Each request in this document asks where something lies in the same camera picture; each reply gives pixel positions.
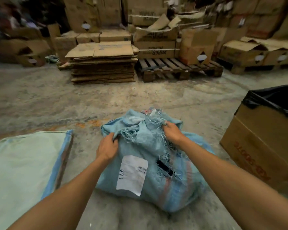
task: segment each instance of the blue woven sack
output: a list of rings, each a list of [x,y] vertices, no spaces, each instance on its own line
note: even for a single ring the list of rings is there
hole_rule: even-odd
[[[101,174],[96,187],[118,196],[154,203],[167,212],[175,212],[197,199],[208,184],[187,155],[166,140],[162,130],[165,121],[175,123],[179,129],[182,128],[182,121],[175,120],[154,108],[141,113],[129,110],[125,116],[101,126],[104,136],[110,132],[115,133],[114,138],[119,136],[119,150]],[[190,132],[182,133],[213,153],[210,145],[201,136]],[[147,168],[137,166],[134,171],[134,174],[141,173],[141,177],[129,181],[140,186],[139,183],[144,182],[139,194],[128,190],[128,186],[125,189],[117,189],[119,183],[126,178],[126,172],[121,166],[124,156],[128,155],[148,162]]]

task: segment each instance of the concrete floor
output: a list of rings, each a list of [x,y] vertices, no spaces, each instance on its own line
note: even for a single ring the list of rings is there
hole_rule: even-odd
[[[37,130],[75,129],[63,183],[95,158],[100,125],[151,106],[184,121],[184,131],[203,136],[216,155],[232,162],[219,141],[249,89],[288,84],[288,70],[196,77],[188,81],[80,85],[55,66],[0,65],[0,139]],[[95,190],[78,225],[100,230],[238,230],[240,227],[208,190],[200,200],[174,214],[154,205]]]

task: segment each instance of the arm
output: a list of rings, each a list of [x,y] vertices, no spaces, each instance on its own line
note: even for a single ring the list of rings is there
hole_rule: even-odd
[[[66,185],[44,198],[8,230],[74,230],[102,171],[115,157],[119,143],[114,133],[100,141],[96,159]]]
[[[184,136],[178,127],[163,126],[203,175],[242,229],[288,230],[288,199],[243,169],[221,160]]]

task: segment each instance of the wooden pallet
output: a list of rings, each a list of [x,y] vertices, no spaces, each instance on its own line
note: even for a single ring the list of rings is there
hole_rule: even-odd
[[[243,74],[248,71],[271,71],[278,69],[288,68],[288,65],[260,65],[260,66],[241,66],[238,64],[233,64],[232,62],[226,61],[222,58],[217,58],[216,60],[224,68],[228,69],[233,74]]]
[[[188,80],[190,73],[203,71],[208,76],[220,77],[223,67],[211,61],[208,65],[185,65],[175,58],[165,59],[139,59],[140,72],[144,82],[152,82],[156,78]]]

